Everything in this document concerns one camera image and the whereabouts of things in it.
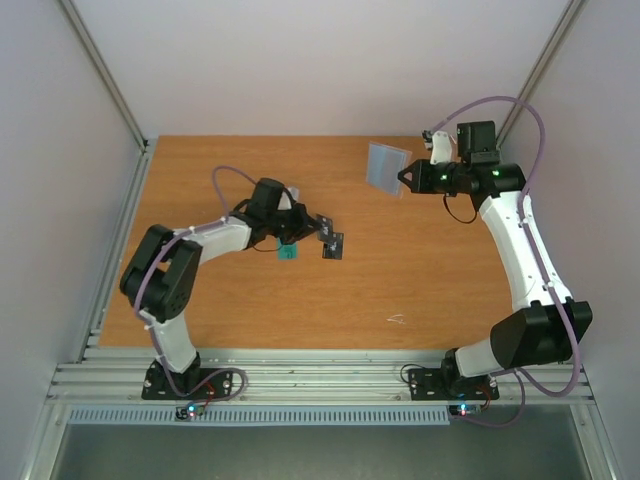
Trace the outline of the black VIP card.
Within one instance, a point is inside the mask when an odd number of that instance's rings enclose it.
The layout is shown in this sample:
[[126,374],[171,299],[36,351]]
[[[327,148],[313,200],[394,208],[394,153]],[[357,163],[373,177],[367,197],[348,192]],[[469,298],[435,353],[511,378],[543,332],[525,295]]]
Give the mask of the black VIP card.
[[341,260],[343,258],[344,234],[333,232],[323,243],[322,258],[327,260]]
[[317,214],[316,222],[318,224],[317,238],[324,244],[332,244],[335,242],[333,231],[333,221],[324,215]]

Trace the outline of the teal VIP card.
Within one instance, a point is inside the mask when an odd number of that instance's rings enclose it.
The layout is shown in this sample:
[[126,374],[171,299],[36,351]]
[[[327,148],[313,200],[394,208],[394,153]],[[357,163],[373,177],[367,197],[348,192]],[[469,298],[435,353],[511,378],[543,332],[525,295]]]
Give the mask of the teal VIP card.
[[298,258],[298,248],[296,243],[280,244],[277,248],[277,258],[279,260],[288,261]]

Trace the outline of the pink leather card holder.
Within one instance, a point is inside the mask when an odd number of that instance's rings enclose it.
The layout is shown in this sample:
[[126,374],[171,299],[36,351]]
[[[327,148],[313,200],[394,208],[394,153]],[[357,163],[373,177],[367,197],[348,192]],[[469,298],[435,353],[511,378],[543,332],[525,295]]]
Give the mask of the pink leather card holder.
[[366,182],[389,195],[402,197],[398,173],[408,166],[411,152],[376,142],[368,145]]

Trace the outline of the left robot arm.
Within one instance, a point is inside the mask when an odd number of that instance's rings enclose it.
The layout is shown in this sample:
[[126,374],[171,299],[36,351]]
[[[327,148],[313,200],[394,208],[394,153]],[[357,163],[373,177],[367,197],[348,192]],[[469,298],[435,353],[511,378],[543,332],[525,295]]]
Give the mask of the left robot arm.
[[262,178],[252,195],[222,218],[172,230],[156,224],[143,236],[119,284],[149,332],[156,355],[142,387],[145,400],[224,401],[248,383],[237,368],[205,368],[191,341],[186,307],[201,265],[256,247],[268,237],[292,245],[322,230],[292,189]]

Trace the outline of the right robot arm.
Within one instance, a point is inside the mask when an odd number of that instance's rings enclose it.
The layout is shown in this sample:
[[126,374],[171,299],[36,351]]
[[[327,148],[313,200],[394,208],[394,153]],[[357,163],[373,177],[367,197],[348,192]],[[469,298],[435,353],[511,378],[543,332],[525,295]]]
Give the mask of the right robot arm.
[[398,179],[415,194],[470,198],[474,214],[489,229],[507,276],[513,312],[495,324],[489,336],[449,350],[439,368],[436,388],[447,399],[465,399],[486,386],[491,376],[572,361],[566,387],[545,389],[568,395],[579,380],[579,342],[593,313],[573,298],[561,280],[538,231],[521,167],[502,161],[491,121],[461,123],[452,139],[440,128],[425,130],[430,156],[401,170]]

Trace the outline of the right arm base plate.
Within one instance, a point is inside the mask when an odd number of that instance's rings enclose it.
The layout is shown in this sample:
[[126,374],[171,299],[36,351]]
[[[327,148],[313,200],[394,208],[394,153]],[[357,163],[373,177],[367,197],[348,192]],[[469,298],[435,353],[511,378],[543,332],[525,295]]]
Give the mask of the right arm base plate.
[[406,382],[412,401],[493,401],[500,398],[498,387],[490,384],[488,375],[449,381],[440,369],[411,368],[406,373]]

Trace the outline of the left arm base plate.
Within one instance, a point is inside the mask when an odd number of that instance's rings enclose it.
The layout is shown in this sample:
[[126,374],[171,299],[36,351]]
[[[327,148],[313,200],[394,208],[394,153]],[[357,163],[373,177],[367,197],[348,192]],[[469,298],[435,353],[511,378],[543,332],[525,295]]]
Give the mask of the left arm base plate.
[[147,369],[142,386],[143,400],[204,401],[223,399],[232,393],[233,373],[225,369],[203,368],[199,364],[189,367],[184,373],[170,372],[176,393],[170,384],[163,366],[154,361]]

